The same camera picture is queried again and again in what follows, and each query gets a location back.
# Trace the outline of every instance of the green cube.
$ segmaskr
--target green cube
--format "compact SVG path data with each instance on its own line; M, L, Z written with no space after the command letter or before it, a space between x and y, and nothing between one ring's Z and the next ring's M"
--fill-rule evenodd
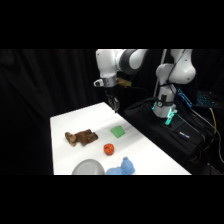
M121 136L125 134L125 131L121 126L111 129L111 132L114 134L116 138L120 138Z

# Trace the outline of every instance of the teddy bear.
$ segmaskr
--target teddy bear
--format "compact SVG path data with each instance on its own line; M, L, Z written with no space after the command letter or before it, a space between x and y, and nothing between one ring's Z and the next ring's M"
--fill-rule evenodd
M94 132L92 133L90 129L87 131L79 132L75 135L69 132L66 132L65 137L72 146L76 146L77 142L80 142L83 146L85 146L98 139L98 136L96 135L96 133Z

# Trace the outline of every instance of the white table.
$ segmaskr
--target white table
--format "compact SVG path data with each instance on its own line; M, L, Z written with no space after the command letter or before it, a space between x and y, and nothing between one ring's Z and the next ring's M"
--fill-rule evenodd
M126 134L117 139L110 130L119 125ZM87 129L96 132L99 139L85 147L81 143L72 147L65 138L65 132L75 134ZM135 175L190 175L105 103L52 117L51 136L55 175L71 175L87 159L100 162L106 172L120 166L124 157L133 162ZM108 143L115 147L112 156L103 151Z

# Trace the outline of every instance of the black background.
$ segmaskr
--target black background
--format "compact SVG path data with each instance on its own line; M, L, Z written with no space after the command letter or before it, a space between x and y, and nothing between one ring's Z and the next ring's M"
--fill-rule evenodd
M106 102L104 90L93 87L99 79L95 51L0 50L1 174L53 174L50 117ZM152 49L133 81L134 86L147 88L149 96L162 52ZM169 54L166 62L173 62ZM224 49L194 49L192 62L199 89L224 96ZM120 89L120 114L144 96L144 91ZM221 112L216 114L223 123Z

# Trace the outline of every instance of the orange ball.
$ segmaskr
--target orange ball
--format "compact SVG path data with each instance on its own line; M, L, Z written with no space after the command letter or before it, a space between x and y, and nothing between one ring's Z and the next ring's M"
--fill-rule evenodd
M108 155L111 156L114 153L114 146L112 144L107 144L104 146L104 152Z

